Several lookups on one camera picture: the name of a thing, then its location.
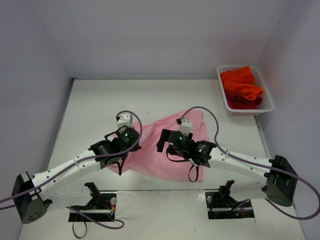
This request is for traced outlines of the pink t shirt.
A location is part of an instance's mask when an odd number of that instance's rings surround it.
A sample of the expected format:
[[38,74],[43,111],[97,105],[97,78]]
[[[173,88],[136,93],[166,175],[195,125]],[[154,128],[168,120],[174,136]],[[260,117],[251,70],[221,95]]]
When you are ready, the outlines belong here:
[[151,124],[143,125],[142,137],[139,141],[141,149],[129,153],[121,172],[131,170],[149,177],[179,182],[197,179],[201,183],[203,181],[202,167],[196,171],[194,168],[191,169],[191,162],[172,162],[167,158],[165,151],[157,151],[156,144],[160,139],[162,129],[177,130],[179,125],[176,119],[183,113],[183,111],[177,112]]

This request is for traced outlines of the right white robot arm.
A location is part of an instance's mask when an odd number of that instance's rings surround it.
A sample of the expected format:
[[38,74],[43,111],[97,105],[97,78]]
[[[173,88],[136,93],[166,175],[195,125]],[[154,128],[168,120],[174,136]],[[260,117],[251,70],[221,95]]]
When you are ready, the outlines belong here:
[[220,150],[209,141],[194,141],[192,133],[185,135],[178,130],[163,129],[156,144],[158,152],[175,155],[182,162],[190,162],[193,167],[201,166],[222,169],[247,176],[254,183],[239,185],[235,180],[228,180],[221,187],[221,200],[227,206],[233,206],[243,199],[264,199],[274,204],[290,207],[297,186],[296,172],[282,156],[273,159],[256,158],[240,153]]

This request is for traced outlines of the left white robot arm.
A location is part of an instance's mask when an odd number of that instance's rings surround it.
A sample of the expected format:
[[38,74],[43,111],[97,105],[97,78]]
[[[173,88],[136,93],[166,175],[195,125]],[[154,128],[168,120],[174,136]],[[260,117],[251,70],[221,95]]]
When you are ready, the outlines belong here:
[[124,126],[115,134],[114,139],[105,138],[74,159],[50,170],[34,175],[26,171],[19,174],[11,195],[21,223],[33,223],[48,211],[65,207],[96,209],[102,197],[94,183],[86,182],[78,189],[66,187],[85,175],[125,160],[129,152],[140,149],[141,131]]

